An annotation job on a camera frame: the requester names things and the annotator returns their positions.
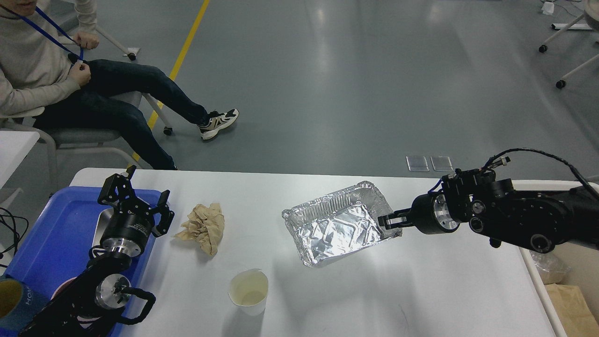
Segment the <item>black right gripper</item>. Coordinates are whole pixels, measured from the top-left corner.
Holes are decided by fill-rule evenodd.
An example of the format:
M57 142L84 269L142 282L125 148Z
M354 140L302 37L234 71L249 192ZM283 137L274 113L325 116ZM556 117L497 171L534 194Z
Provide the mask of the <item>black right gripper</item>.
M385 230L415 226L425 234L453 233L460 222L454 220L442 192L423 194L415 198L410 211L394 211L378 217Z

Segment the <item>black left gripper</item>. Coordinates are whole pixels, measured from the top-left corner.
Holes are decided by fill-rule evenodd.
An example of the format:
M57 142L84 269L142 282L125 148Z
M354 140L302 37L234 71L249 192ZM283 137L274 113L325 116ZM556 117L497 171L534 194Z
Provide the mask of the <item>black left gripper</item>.
M130 258L143 254L151 233L156 238L167 234L174 218L174 212L168 205L170 190L161 192L156 207L144 207L138 214L138 199L131 184L136 168L132 165L123 173L107 177L97 198L98 204L109 205L114 212L103 233L100 248L126 254ZM149 213L160 215L156 226Z

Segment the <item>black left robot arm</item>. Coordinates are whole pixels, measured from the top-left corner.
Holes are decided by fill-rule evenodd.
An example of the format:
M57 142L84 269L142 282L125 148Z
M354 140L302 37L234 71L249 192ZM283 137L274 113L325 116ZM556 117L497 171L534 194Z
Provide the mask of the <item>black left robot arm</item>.
M155 206L136 195L131 185L136 166L105 180L98 203L112 215L99 244L88 250L84 271L30 318L20 337L104 337L116 324L143 322L156 302L151 292L134 287L124 275L141 256L151 236L167 234L174 213L169 190Z

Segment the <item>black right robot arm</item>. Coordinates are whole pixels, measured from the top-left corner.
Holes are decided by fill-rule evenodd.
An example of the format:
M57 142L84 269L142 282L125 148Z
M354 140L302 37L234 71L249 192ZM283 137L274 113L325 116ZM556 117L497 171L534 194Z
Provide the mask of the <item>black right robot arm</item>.
M580 185L563 191L516 190L511 179L496 179L496 168L511 161L510 152L490 157L480 168L457 168L415 198L411 207L379 216L378 225L441 234L467 223L473 232L488 237L494 248L506 242L547 254L571 242L598 249L598 191L588 179L567 160L539 151L569 167Z

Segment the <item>person's hand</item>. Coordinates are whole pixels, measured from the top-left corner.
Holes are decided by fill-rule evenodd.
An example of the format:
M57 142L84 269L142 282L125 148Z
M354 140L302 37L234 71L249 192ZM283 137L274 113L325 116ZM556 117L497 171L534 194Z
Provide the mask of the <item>person's hand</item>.
M90 82L91 79L91 71L88 64L83 62L76 62L70 68L68 73L68 78L75 81L79 87L83 87Z

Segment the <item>person's other hand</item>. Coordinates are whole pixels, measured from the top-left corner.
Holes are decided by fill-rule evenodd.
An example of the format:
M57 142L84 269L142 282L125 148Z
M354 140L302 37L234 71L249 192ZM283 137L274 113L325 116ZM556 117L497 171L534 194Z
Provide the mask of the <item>person's other hand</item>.
M96 49L99 45L99 36L95 33L79 30L72 36L72 38L79 47L90 51Z

